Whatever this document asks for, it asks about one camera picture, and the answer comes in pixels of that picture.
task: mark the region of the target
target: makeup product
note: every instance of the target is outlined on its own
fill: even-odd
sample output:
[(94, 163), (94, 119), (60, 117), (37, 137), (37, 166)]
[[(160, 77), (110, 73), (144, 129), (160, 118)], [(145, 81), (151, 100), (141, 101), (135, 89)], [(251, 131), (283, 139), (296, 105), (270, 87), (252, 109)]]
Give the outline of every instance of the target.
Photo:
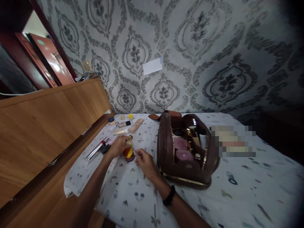
[(201, 159), (201, 155), (200, 154), (195, 154), (195, 161), (199, 161)]
[(116, 121), (115, 121), (115, 119), (113, 117), (109, 118), (108, 122), (110, 123), (110, 125), (116, 124)]
[(176, 149), (187, 149), (188, 141), (183, 138), (175, 138), (174, 139), (174, 147)]
[(133, 124), (133, 126), (130, 128), (130, 133), (134, 133), (136, 130), (137, 130), (137, 128), (139, 127), (139, 125), (141, 125), (141, 123), (144, 121), (145, 119), (138, 119), (136, 122), (135, 122), (135, 124)]
[(132, 145), (133, 145), (132, 139), (133, 139), (133, 136), (129, 135), (129, 138), (124, 141), (123, 146), (127, 144), (128, 146), (132, 147)]
[(130, 121), (126, 121), (126, 122), (120, 123), (118, 125), (118, 127), (122, 128), (122, 127), (130, 126), (130, 125), (131, 125), (131, 122)]
[(133, 118), (133, 114), (129, 114), (128, 115), (128, 118), (129, 118), (129, 120), (133, 120), (134, 118)]
[(114, 135), (123, 135), (123, 134), (127, 134), (129, 133), (129, 129), (128, 128), (124, 128), (124, 129), (117, 129), (114, 132)]
[(118, 125), (118, 122), (116, 122), (114, 125), (112, 125), (111, 126), (111, 124), (110, 124), (110, 126), (109, 126), (109, 132), (113, 132), (114, 130), (115, 130), (115, 128), (117, 127), (117, 125)]
[(100, 152), (101, 152), (102, 154), (107, 153), (108, 150), (110, 149), (110, 146), (111, 146), (112, 144), (113, 144), (113, 141), (112, 141), (112, 140), (109, 140), (108, 142), (105, 143), (105, 146), (102, 147), (102, 148), (100, 149)]
[(134, 160), (134, 152), (133, 149), (131, 147), (128, 147), (127, 149), (125, 149), (123, 151), (123, 156), (126, 159), (127, 162), (131, 162)]
[(123, 156), (127, 162), (131, 162), (134, 160), (134, 152), (132, 148), (132, 135), (129, 135), (129, 138), (123, 143), (123, 145), (127, 144), (129, 147), (123, 151)]
[(86, 157), (86, 159), (91, 161), (93, 158), (95, 158), (96, 155), (100, 152), (100, 149), (105, 146), (109, 140), (109, 137), (106, 137), (104, 140), (102, 140), (100, 144), (98, 144), (97, 147), (95, 147), (95, 149)]
[(200, 145), (202, 146), (202, 148), (204, 150), (206, 150), (207, 135), (206, 135), (206, 130), (205, 129), (201, 129), (201, 131), (199, 132), (199, 138), (200, 138)]
[(194, 156), (188, 150), (179, 149), (175, 152), (176, 157), (182, 161), (193, 161)]
[(192, 137), (193, 142), (194, 142), (197, 146), (199, 146), (199, 147), (201, 146), (201, 145), (200, 145), (200, 139), (199, 139), (199, 137), (198, 137), (198, 135), (197, 135), (196, 126), (190, 126), (190, 127), (188, 127), (188, 128), (187, 128), (187, 134), (188, 134), (189, 136)]
[(174, 134), (174, 136), (177, 136), (177, 137), (183, 137), (184, 136), (184, 130), (182, 128), (175, 128), (172, 130), (172, 133)]

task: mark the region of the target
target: black wristband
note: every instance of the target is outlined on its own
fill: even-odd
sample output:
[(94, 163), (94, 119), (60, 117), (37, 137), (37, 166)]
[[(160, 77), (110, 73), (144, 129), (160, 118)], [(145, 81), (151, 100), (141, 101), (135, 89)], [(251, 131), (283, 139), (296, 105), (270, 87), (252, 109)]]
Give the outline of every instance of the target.
[(163, 203), (165, 206), (170, 206), (174, 194), (175, 194), (175, 187), (174, 187), (174, 185), (172, 185), (172, 186), (171, 186), (171, 192), (170, 192), (170, 194), (168, 195), (168, 197), (167, 197), (165, 200), (162, 201), (162, 203)]

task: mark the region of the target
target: white paper note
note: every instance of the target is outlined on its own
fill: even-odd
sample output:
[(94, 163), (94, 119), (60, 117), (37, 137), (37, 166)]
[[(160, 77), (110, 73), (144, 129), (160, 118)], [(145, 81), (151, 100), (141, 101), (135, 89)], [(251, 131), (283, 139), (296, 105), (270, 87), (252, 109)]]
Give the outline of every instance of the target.
[(144, 75), (153, 73), (155, 71), (162, 70), (162, 58), (160, 57), (160, 58), (154, 59), (150, 62), (144, 63), (142, 65), (142, 68), (143, 68)]

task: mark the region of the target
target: tube cap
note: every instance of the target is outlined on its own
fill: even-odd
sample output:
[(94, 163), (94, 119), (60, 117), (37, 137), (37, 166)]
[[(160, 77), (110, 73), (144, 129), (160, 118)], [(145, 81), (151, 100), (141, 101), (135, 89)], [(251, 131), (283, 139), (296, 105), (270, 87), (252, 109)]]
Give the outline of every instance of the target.
[(111, 117), (111, 118), (108, 119), (108, 122), (110, 123), (110, 122), (113, 122), (114, 120), (115, 119), (113, 117)]

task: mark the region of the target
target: compact powder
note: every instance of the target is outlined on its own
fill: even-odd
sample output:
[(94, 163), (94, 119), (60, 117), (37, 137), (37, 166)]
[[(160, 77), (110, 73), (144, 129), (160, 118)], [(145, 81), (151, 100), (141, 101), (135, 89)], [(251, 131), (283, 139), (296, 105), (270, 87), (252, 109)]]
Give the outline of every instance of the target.
[(184, 130), (181, 128), (175, 128), (172, 130), (172, 133), (176, 136), (182, 137), (184, 135)]

